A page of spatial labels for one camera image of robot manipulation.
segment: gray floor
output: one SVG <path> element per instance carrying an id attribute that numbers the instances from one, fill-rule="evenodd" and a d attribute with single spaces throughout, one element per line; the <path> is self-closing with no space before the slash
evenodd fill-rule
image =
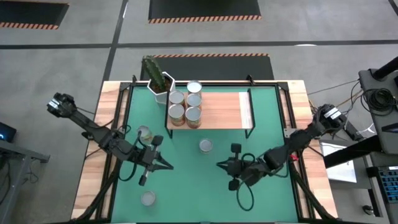
<path id="1" fill-rule="evenodd" d="M 110 44 L 122 0 L 61 0 L 70 9 L 59 30 L 0 29 L 0 45 Z M 130 0 L 120 43 L 387 40 L 398 39 L 398 16 L 388 0 L 259 0 L 263 20 L 148 24 L 149 1 Z M 117 49 L 110 80 L 139 77 L 148 54 L 269 53 L 275 79 L 305 80 L 308 93 L 358 78 L 397 56 L 398 45 L 317 47 L 188 47 Z M 16 144 L 51 155 L 32 168 L 36 184 L 25 184 L 12 223 L 67 221 L 71 215 L 87 141 L 73 123 L 57 119 L 46 104 L 57 91 L 94 110 L 109 49 L 0 50 L 0 121 L 18 129 Z M 353 84 L 310 95 L 316 105 L 338 104 Z M 371 125 L 356 104 L 349 120 L 358 130 Z M 385 223 L 359 209 L 368 203 L 363 190 L 333 189 L 339 217 Z"/>

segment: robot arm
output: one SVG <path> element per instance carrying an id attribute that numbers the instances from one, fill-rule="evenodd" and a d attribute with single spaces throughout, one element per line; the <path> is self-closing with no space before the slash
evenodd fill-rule
<path id="1" fill-rule="evenodd" d="M 124 140 L 124 134 L 119 130 L 98 126 L 94 121 L 79 112 L 73 97 L 68 94 L 56 93 L 47 104 L 47 111 L 58 118 L 71 119 L 86 131 L 82 134 L 84 137 L 94 140 L 102 150 L 116 156 L 120 161 L 130 161 L 145 167 L 139 185 L 145 184 L 150 172 L 159 169 L 174 169 L 160 155 L 159 146 L 162 144 L 163 136 L 155 136 L 151 143 L 152 147 L 142 145 L 142 148 L 139 148 L 137 147 L 137 142 L 139 142 L 141 133 L 138 134 L 134 144 L 129 143 Z"/>
<path id="2" fill-rule="evenodd" d="M 250 153 L 243 154 L 239 159 L 241 152 L 240 144 L 232 144 L 231 151 L 235 153 L 234 157 L 228 158 L 226 161 L 217 163 L 217 166 L 224 169 L 228 175 L 233 179 L 229 182 L 229 190 L 238 190 L 241 184 L 252 186 L 256 184 L 261 178 L 266 175 L 277 175 L 278 171 L 283 168 L 283 164 L 289 160 L 289 156 L 293 152 L 301 152 L 308 147 L 310 141 L 316 137 L 322 136 L 326 133 L 335 133 L 343 128 L 346 118 L 341 115 L 341 112 L 333 105 L 323 105 L 319 107 L 316 114 L 313 116 L 313 121 L 304 130 L 300 129 L 292 133 L 283 146 L 278 146 L 273 149 L 267 150 L 265 153 L 258 157 L 254 157 Z M 293 175 L 295 179 L 300 178 L 299 175 Z M 302 188 L 306 186 L 302 180 L 297 181 Z M 309 189 L 304 190 L 309 198 L 316 200 Z"/>

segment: tin can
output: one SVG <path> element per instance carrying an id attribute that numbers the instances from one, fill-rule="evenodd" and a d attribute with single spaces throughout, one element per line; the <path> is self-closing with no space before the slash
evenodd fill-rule
<path id="1" fill-rule="evenodd" d="M 140 136 L 140 140 L 142 142 L 144 142 L 144 144 L 150 145 L 150 143 L 152 142 L 152 131 L 150 131 L 150 129 L 147 126 L 139 126 L 137 129 L 137 133 L 141 132 L 141 136 Z"/>
<path id="2" fill-rule="evenodd" d="M 213 143 L 210 139 L 202 139 L 199 142 L 200 152 L 208 154 L 213 149 Z"/>
<path id="3" fill-rule="evenodd" d="M 201 95 L 201 83 L 198 80 L 192 80 L 188 82 L 187 89 L 189 94 L 196 93 Z"/>
<path id="4" fill-rule="evenodd" d="M 185 123 L 184 107 L 182 105 L 171 105 L 169 107 L 169 116 L 174 126 L 181 126 Z"/>
<path id="5" fill-rule="evenodd" d="M 197 93 L 191 93 L 187 96 L 188 107 L 197 106 L 201 108 L 201 96 Z"/>
<path id="6" fill-rule="evenodd" d="M 180 104 L 182 106 L 185 106 L 184 93 L 179 90 L 171 92 L 169 95 L 169 100 L 172 104 Z"/>
<path id="7" fill-rule="evenodd" d="M 190 128 L 199 128 L 201 125 L 201 109 L 197 106 L 189 107 L 185 112 L 187 125 Z"/>
<path id="8" fill-rule="evenodd" d="M 156 201 L 156 194 L 152 191 L 144 192 L 141 195 L 141 203 L 145 206 L 151 206 Z"/>

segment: wooden shelf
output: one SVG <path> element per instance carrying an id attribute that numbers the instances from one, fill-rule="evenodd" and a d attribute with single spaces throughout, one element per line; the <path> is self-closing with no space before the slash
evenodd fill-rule
<path id="1" fill-rule="evenodd" d="M 252 129 L 252 111 L 248 92 L 201 94 L 201 126 L 197 129 Z M 167 129 L 192 129 L 187 122 L 174 126 L 167 116 Z"/>

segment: white pot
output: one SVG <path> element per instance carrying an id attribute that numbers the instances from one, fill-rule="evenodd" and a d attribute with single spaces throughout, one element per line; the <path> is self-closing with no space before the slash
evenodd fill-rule
<path id="1" fill-rule="evenodd" d="M 169 80 L 172 82 L 172 85 L 170 86 L 170 92 L 175 91 L 175 80 L 174 80 L 174 78 L 171 77 L 167 72 L 162 72 L 162 74 L 163 74 L 164 77 L 169 78 Z M 148 86 L 147 86 L 148 89 L 155 95 L 155 101 L 156 101 L 157 103 L 160 103 L 160 104 L 164 104 L 164 105 L 165 105 L 166 102 L 167 102 L 167 92 L 164 92 L 164 93 L 155 93 L 155 92 L 149 87 L 151 81 L 152 81 L 152 80 L 149 80 L 149 83 L 148 83 Z"/>

